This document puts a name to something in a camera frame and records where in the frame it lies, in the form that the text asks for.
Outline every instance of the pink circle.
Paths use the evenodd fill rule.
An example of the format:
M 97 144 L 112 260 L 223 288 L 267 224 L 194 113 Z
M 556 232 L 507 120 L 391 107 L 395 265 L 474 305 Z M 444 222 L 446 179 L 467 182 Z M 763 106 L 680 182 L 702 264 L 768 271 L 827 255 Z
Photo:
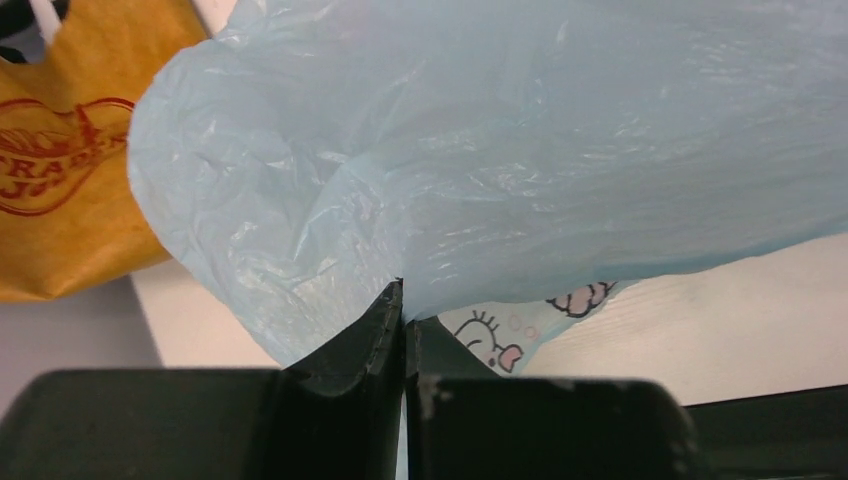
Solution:
M 518 315 L 512 314 L 509 317 L 509 329 L 513 332 L 517 332 L 521 329 L 521 317 Z

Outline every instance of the wrinkled plastic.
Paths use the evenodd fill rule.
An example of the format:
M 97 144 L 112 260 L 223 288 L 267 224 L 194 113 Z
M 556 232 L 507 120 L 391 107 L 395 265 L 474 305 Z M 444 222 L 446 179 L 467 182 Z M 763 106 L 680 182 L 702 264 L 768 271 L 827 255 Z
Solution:
M 164 246 L 289 364 L 848 227 L 839 0 L 241 0 L 138 104 Z

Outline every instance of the cartoon face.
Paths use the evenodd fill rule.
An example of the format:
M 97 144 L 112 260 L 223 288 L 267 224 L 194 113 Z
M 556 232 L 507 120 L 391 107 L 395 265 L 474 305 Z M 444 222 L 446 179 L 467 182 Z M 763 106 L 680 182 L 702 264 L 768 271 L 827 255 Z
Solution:
M 500 367 L 512 373 L 515 364 L 524 356 L 524 351 L 515 344 L 505 347 L 498 344 L 495 331 L 500 325 L 495 324 L 494 316 L 486 320 L 486 312 L 478 315 L 477 310 L 473 310 L 472 314 L 473 318 L 463 323 L 454 336 L 490 367 Z
M 583 318 L 609 297 L 618 282 L 597 282 L 578 288 L 572 293 L 548 300 L 548 303 L 571 318 Z

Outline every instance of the table surface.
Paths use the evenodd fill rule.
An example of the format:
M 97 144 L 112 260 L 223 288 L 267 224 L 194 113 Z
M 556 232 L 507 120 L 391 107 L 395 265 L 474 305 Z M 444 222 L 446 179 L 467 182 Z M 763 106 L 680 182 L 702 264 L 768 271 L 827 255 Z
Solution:
M 210 31 L 235 0 L 195 0 Z M 640 282 L 525 373 L 652 378 L 685 404 L 848 383 L 848 235 Z M 166 366 L 271 366 L 176 262 L 132 276 Z

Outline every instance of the black object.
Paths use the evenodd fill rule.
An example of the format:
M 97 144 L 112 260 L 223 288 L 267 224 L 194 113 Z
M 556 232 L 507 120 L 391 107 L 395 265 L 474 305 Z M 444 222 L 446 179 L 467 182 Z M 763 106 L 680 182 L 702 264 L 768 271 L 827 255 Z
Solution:
M 413 480 L 780 478 L 778 467 L 839 478 L 844 469 L 846 414 L 832 410 L 845 389 L 695 407 L 699 447 L 689 416 L 654 384 L 500 378 L 437 319 L 404 326 L 401 300 L 401 284 L 389 285 L 286 370 L 43 376 L 0 424 L 0 479 L 391 479 L 402 390 Z M 826 421 L 797 415 L 813 404 Z M 787 413 L 792 433 L 765 427 Z M 831 450 L 807 455 L 824 438 Z M 808 461 L 793 463 L 787 448 L 806 448 Z

